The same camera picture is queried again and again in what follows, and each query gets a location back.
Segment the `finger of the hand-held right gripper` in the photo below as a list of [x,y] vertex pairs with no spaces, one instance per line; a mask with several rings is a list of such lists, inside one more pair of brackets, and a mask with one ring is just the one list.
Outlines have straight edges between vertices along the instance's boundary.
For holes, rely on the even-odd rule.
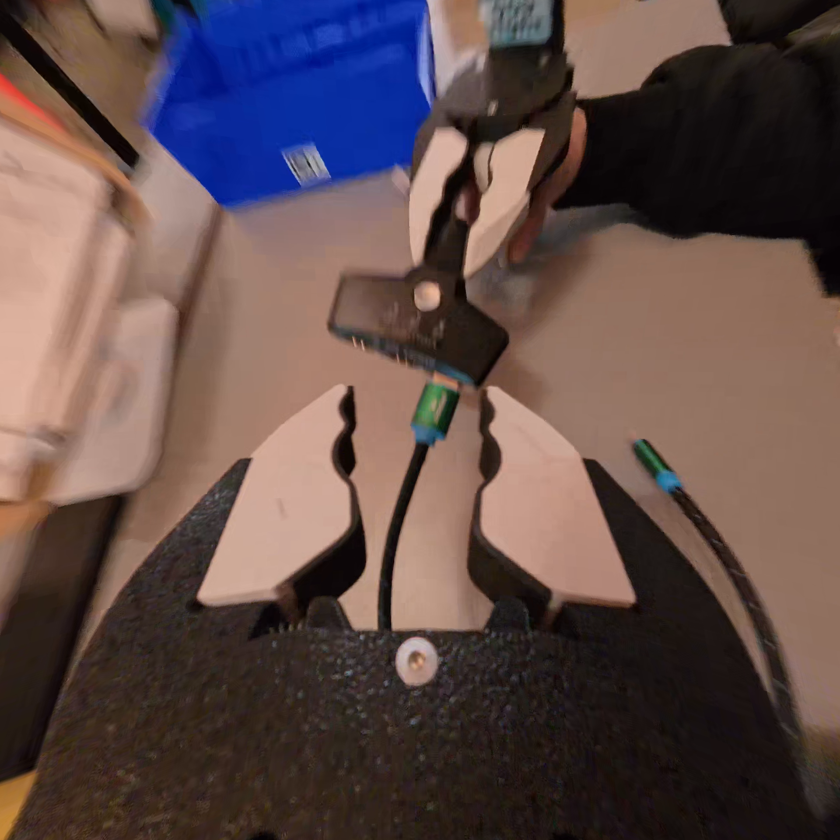
[[544,134],[542,128],[523,128],[495,142],[478,144],[472,157],[477,194],[465,244],[465,279],[497,254],[529,204]]
[[462,269],[469,232],[463,218],[469,167],[466,136],[453,127],[437,128],[409,191],[408,233],[415,266]]

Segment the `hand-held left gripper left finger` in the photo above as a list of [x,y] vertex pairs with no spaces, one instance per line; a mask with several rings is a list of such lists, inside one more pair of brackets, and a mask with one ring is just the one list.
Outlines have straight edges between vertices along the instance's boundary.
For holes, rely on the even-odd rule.
[[336,385],[257,447],[198,589],[203,606],[275,602],[304,617],[361,578],[355,427],[354,389]]

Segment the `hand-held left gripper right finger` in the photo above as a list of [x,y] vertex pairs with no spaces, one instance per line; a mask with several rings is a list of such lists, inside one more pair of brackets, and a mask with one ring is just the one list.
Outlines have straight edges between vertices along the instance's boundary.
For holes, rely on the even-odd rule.
[[576,448],[497,386],[479,407],[480,483],[467,569],[497,603],[518,599],[531,622],[568,604],[631,608],[634,587]]

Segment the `black usb hub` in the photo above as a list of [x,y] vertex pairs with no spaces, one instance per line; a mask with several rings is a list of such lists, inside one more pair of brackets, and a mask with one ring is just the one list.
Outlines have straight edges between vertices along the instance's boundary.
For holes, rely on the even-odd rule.
[[458,271],[421,265],[404,276],[342,274],[328,331],[459,384],[480,387],[509,345],[509,334],[469,301]]

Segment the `person's right forearm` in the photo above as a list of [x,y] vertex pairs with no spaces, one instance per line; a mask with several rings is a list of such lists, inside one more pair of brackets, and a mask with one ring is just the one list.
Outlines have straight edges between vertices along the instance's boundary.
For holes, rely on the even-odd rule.
[[801,240],[838,296],[838,34],[691,49],[580,106],[581,168],[555,208],[623,204],[679,237]]

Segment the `person's right hand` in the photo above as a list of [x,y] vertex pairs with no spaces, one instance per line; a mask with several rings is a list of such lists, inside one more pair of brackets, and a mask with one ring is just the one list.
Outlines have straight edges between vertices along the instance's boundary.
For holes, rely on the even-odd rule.
[[525,260],[540,236],[546,217],[552,207],[571,188],[578,175],[587,139],[587,121],[581,107],[574,111],[567,153],[549,178],[532,193],[528,212],[509,237],[507,261],[518,264]]

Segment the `blue plastic bin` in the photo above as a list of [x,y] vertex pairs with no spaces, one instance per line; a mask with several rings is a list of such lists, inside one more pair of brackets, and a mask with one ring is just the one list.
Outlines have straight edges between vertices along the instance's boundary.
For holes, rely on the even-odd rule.
[[409,167],[435,94],[427,2],[211,2],[176,19],[144,122],[230,208]]

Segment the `white boxes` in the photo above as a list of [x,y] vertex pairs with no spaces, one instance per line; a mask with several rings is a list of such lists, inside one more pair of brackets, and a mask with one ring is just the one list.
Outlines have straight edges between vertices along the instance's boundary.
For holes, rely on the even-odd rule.
[[144,205],[47,124],[2,112],[1,499],[138,489],[160,457],[177,312],[129,292]]

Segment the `black bar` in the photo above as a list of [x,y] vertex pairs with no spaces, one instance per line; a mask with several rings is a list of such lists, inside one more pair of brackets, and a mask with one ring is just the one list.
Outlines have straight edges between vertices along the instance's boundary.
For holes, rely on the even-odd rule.
[[133,174],[140,162],[139,152],[109,121],[98,106],[78,87],[44,47],[26,29],[19,16],[10,10],[9,2],[2,2],[2,42],[14,49],[23,60],[81,120],[103,141],[121,161],[122,169]]

